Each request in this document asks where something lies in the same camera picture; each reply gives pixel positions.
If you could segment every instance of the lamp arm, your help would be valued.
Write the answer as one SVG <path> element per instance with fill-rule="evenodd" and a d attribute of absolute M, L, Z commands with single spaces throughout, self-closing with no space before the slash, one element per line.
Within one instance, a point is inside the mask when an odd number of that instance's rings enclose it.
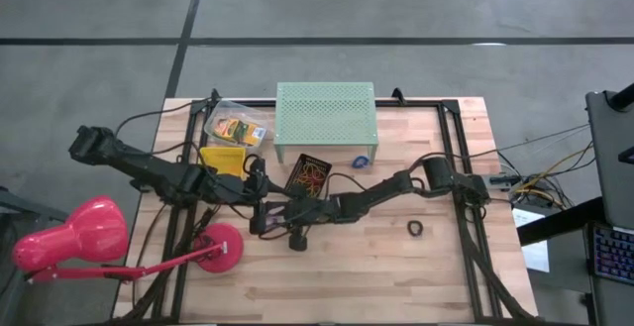
<path fill-rule="evenodd" d="M 208 246 L 198 251 L 186 254 L 184 256 L 174 258 L 167 262 L 146 268 L 146 267 L 110 267 L 102 266 L 99 268 L 58 268 L 57 266 L 51 266 L 45 270 L 29 273 L 26 275 L 27 281 L 51 281 L 57 278 L 69 278 L 69 279 L 85 279 L 85 278 L 115 278 L 123 282 L 136 280 L 140 277 L 165 270 L 172 269 L 181 264 L 185 264 L 191 260 L 198 259 L 200 257 L 209 255 L 211 253 L 226 254 L 227 243 Z"/>

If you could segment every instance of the pink lamp shade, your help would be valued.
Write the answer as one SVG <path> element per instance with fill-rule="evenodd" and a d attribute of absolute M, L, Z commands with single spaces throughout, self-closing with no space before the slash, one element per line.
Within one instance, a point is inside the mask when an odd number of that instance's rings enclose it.
<path fill-rule="evenodd" d="M 70 258 L 114 261 L 123 257 L 127 248 L 128 228 L 121 210 L 109 197 L 99 196 L 77 208 L 63 225 L 18 241 L 13 261 L 22 271 L 33 272 Z"/>

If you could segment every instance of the black cable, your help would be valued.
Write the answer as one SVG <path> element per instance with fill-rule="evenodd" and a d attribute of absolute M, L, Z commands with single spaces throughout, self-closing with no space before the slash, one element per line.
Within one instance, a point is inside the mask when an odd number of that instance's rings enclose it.
<path fill-rule="evenodd" d="M 474 155 L 470 155 L 470 156 L 462 156 L 462 155 L 450 154 L 450 153 L 442 153 L 442 152 L 428 153 L 428 154 L 425 154 L 424 156 L 418 158 L 416 160 L 416 162 L 414 162 L 414 164 L 409 168 L 409 170 L 413 171 L 414 169 L 416 169 L 416 167 L 418 167 L 418 165 L 421 163 L 421 161 L 423 161 L 423 160 L 425 160 L 426 158 L 429 158 L 429 157 L 445 156 L 445 157 L 453 157 L 453 158 L 457 158 L 457 159 L 477 158 L 477 157 L 485 156 L 485 155 L 490 154 L 490 153 L 499 153 L 499 152 L 507 151 L 509 149 L 513 149 L 513 148 L 521 147 L 521 146 L 524 146 L 524 145 L 527 145 L 527 144 L 535 143 L 535 142 L 538 142 L 538 141 L 541 141 L 541 140 L 544 140 L 544 139 L 556 137 L 558 135 L 562 135 L 562 134 L 565 134 L 565 133 L 570 132 L 570 131 L 574 131 L 574 130 L 577 130 L 577 129 L 580 129 L 580 128 L 585 128 L 588 125 L 589 124 L 582 124 L 582 125 L 579 125 L 579 126 L 576 126 L 576 127 L 573 127 L 573 128 L 569 128 L 569 129 L 563 130 L 561 132 L 545 135 L 543 137 L 535 138 L 535 139 L 532 139 L 532 140 L 529 140 L 529 141 L 526 141 L 526 142 L 523 142 L 523 143 L 514 144 L 512 146 L 499 148 L 499 149 L 491 149 L 489 151 L 478 153 L 478 154 L 474 154 Z"/>
<path fill-rule="evenodd" d="M 545 193 L 545 194 L 548 196 L 548 198 L 546 198 L 545 196 L 543 196 L 543 195 L 541 195 L 541 194 L 531 194 L 531 193 L 529 193 L 529 195 L 530 195 L 530 196 L 533 196 L 533 197 L 537 197 L 537 198 L 539 198 L 539 199 L 542 199 L 542 200 L 544 200 L 544 201 L 548 202 L 548 207 L 549 207 L 549 208 L 553 208 L 555 205 L 557 205 L 557 207 L 558 207 L 559 209 L 561 209 L 562 211 L 565 209 L 564 207 L 559 206 L 559 205 L 555 202 L 555 201 L 557 201 L 557 200 L 555 199 L 555 196 L 553 196 L 553 195 L 552 195 L 549 191 L 547 191 L 547 190 L 545 190 L 545 189 L 542 189 L 542 188 L 537 188 L 537 187 L 535 187 L 535 186 L 532 186 L 532 187 L 530 188 L 530 190 L 536 190 L 536 191 L 540 191 L 540 192 L 542 192 L 542 193 Z"/>
<path fill-rule="evenodd" d="M 497 152 L 497 154 L 506 162 L 508 163 L 509 166 L 511 166 L 515 171 L 519 172 L 519 170 L 515 167 L 515 165 L 513 165 L 513 163 L 507 159 L 503 153 L 501 152 Z"/>
<path fill-rule="evenodd" d="M 242 218 L 242 219 L 246 219 L 246 220 L 250 220 L 250 219 L 251 219 L 251 218 L 249 218 L 249 217 L 245 216 L 244 214 L 242 214 L 240 211 L 238 211 L 238 210 L 236 209 L 236 207 L 234 207 L 233 205 L 229 205 L 229 208 L 231 208 L 234 212 L 236 212 L 236 214 L 237 214 L 238 216 L 240 216 L 240 218 Z"/>
<path fill-rule="evenodd" d="M 566 172 L 570 172 L 570 171 L 575 171 L 575 170 L 578 170 L 578 169 L 580 169 L 580 168 L 584 168 L 584 167 L 586 167 L 586 166 L 590 165 L 591 163 L 594 163 L 594 161 L 596 160 L 596 157 L 592 158 L 589 162 L 587 162 L 587 163 L 585 163 L 585 164 L 583 164 L 583 165 L 581 165 L 581 166 L 578 166 L 578 164 L 579 164 L 579 163 L 581 162 L 581 160 L 583 159 L 583 156 L 585 155 L 585 153 L 587 153 L 587 151 L 588 151 L 591 147 L 592 147 L 592 142 L 590 142 L 590 143 L 587 145 L 587 147 L 585 147 L 585 149 L 584 149 L 584 150 L 583 150 L 583 152 L 581 153 L 581 156 L 580 156 L 580 157 L 577 159 L 577 161 L 576 161 L 575 163 L 573 163 L 573 165 L 572 165 L 572 166 L 570 166 L 569 168 L 567 168 L 567 169 L 565 169 L 565 170 L 563 170 L 563 171 L 557 171 L 557 172 L 552 172 L 552 173 L 549 173 L 549 174 L 547 174 L 546 176 L 547 176 L 547 177 L 549 177 L 549 176 L 557 176 L 557 175 L 560 175 L 560 174 L 562 174 L 562 173 L 566 173 Z"/>
<path fill-rule="evenodd" d="M 263 241 L 273 241 L 273 240 L 276 240 L 278 238 L 284 237 L 284 236 L 288 235 L 290 232 L 293 231 L 293 229 L 290 228 L 290 229 L 286 230 L 286 232 L 278 234 L 278 235 L 273 236 L 273 237 L 265 237 L 264 236 L 264 235 L 266 235 L 266 234 L 268 234 L 268 233 L 270 233 L 270 232 L 272 232 L 272 231 L 274 231 L 274 230 L 276 230 L 276 229 L 278 229 L 280 227 L 283 227 L 283 225 L 275 225 L 275 227 L 270 228 L 270 229 L 258 234 L 258 238 L 260 238 Z"/>
<path fill-rule="evenodd" d="M 559 196 L 559 200 L 563 203 L 566 204 L 568 202 L 568 207 L 573 207 L 575 206 L 575 204 L 570 200 L 570 198 L 566 195 L 566 193 L 564 193 L 564 189 L 559 185 L 559 182 L 557 181 L 557 183 L 553 182 L 553 180 L 551 180 L 549 177 L 544 177 L 543 178 L 544 181 L 553 188 L 553 190 L 557 193 L 557 195 Z"/>
<path fill-rule="evenodd" d="M 361 190 L 363 191 L 367 191 L 368 189 L 365 188 L 360 182 L 356 181 L 354 177 L 344 174 L 344 173 L 340 173 L 340 172 L 332 172 L 330 175 L 328 175 L 328 177 L 326 178 L 326 188 L 324 191 L 324 199 L 328 199 L 328 191 L 330 189 L 330 179 L 333 176 L 340 176 L 340 177 L 345 177 L 348 180 L 352 181 L 355 183 L 356 186 L 358 186 Z"/>
<path fill-rule="evenodd" d="M 249 154 L 249 155 L 247 155 L 247 157 L 245 158 L 245 160 L 242 162 L 242 171 L 244 171 L 245 173 L 249 173 L 249 172 L 247 171 L 247 161 L 248 161 L 250 158 L 256 158 L 256 159 L 259 159 L 260 157 L 259 157 L 257 154 Z"/>
<path fill-rule="evenodd" d="M 511 201 L 509 201 L 509 200 L 506 200 L 506 199 L 503 199 L 503 198 L 492 198 L 492 197 L 491 197 L 491 198 L 489 198 L 489 199 L 490 199 L 491 201 L 499 201 L 499 202 L 506 202 L 506 203 L 513 204 L 513 202 L 511 202 Z"/>
<path fill-rule="evenodd" d="M 126 152 L 126 151 L 119 150 L 119 148 L 117 148 L 117 150 L 120 153 L 123 153 L 125 155 L 132 155 L 132 156 L 137 156 L 137 157 L 152 157 L 152 156 L 155 156 L 155 155 L 168 153 L 168 152 L 171 152 L 173 150 L 176 150 L 177 148 L 184 147 L 186 145 L 191 145 L 191 144 L 192 144 L 192 142 L 182 142 L 182 143 L 176 144 L 175 146 L 171 146 L 169 148 L 165 148 L 165 149 L 163 149 L 161 151 L 155 151 L 155 152 L 150 152 L 150 153 Z"/>
<path fill-rule="evenodd" d="M 473 214 L 479 213 L 479 218 L 482 221 L 486 217 L 486 213 L 488 213 L 486 211 L 486 207 L 484 207 L 483 205 L 480 205 L 480 206 L 467 206 L 467 209 L 470 209 Z M 470 220 L 469 218 L 467 218 L 467 213 L 465 213 L 465 220 L 467 220 L 467 222 L 469 222 L 469 223 L 474 223 L 473 220 Z"/>
<path fill-rule="evenodd" d="M 306 238 L 306 236 L 308 235 L 308 231 L 310 231 L 311 227 L 312 227 L 312 225 L 306 227 L 306 231 L 304 232 L 304 235 L 302 236 L 303 238 Z"/>
<path fill-rule="evenodd" d="M 129 117 L 127 119 L 125 119 L 123 122 L 121 122 L 121 124 L 119 124 L 119 126 L 117 127 L 117 129 L 115 130 L 115 140 L 117 139 L 117 137 L 119 136 L 119 132 L 121 131 L 121 129 L 128 123 L 130 123 L 131 121 L 135 120 L 135 119 L 139 119 L 139 118 L 143 118 L 143 117 L 148 117 L 151 115 L 155 115 L 155 114 L 163 114 L 163 113 L 171 113 L 171 112 L 175 112 L 179 109 L 188 107 L 190 105 L 196 104 L 196 103 L 201 103 L 201 102 L 207 102 L 209 100 L 211 100 L 212 98 L 205 98 L 205 99 L 201 99 L 201 100 L 192 100 L 189 103 L 183 104 L 181 106 L 178 106 L 176 108 L 170 108 L 170 109 L 161 109 L 161 110 L 157 110 L 157 111 L 153 111 L 153 112 L 147 112 L 147 113 L 142 113 L 142 114 L 137 114 L 137 115 L 133 115 L 132 117 Z"/>
<path fill-rule="evenodd" d="M 139 251 L 139 257 L 137 258 L 137 265 L 136 265 L 137 268 L 141 266 L 141 261 L 143 260 L 143 254 L 146 252 L 146 248 L 148 247 L 148 242 L 150 241 L 150 235 L 152 234 L 152 231 L 155 229 L 155 226 L 157 225 L 157 222 L 159 221 L 159 216 L 162 213 L 162 211 L 165 209 L 165 206 L 167 206 L 166 203 L 157 212 L 157 214 L 155 215 L 155 218 L 152 220 L 152 223 L 150 224 L 150 227 L 148 228 L 148 232 L 146 232 L 146 237 L 143 240 L 143 244 L 141 245 L 141 250 Z M 132 280 L 132 307 L 134 307 L 136 304 L 137 304 L 137 283 L 135 280 Z"/>

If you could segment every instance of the black clamp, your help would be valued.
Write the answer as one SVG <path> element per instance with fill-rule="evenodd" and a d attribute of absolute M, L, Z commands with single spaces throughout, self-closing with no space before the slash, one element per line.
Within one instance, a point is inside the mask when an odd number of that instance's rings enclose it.
<path fill-rule="evenodd" d="M 401 92 L 400 88 L 394 88 L 391 97 L 396 98 L 396 100 L 398 101 L 398 106 L 404 107 L 407 105 L 407 100 L 405 100 L 403 92 Z"/>

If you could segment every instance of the table leg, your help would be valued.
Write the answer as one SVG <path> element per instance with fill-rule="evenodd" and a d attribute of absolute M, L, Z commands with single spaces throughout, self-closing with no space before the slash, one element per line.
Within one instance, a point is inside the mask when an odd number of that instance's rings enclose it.
<path fill-rule="evenodd" d="M 374 158 L 376 157 L 376 148 L 378 148 L 378 146 L 376 145 L 368 147 L 368 158 L 370 158 L 370 164 L 374 163 Z"/>
<path fill-rule="evenodd" d="M 284 163 L 284 146 L 276 145 L 275 146 L 275 153 L 277 154 L 277 162 L 278 163 Z"/>

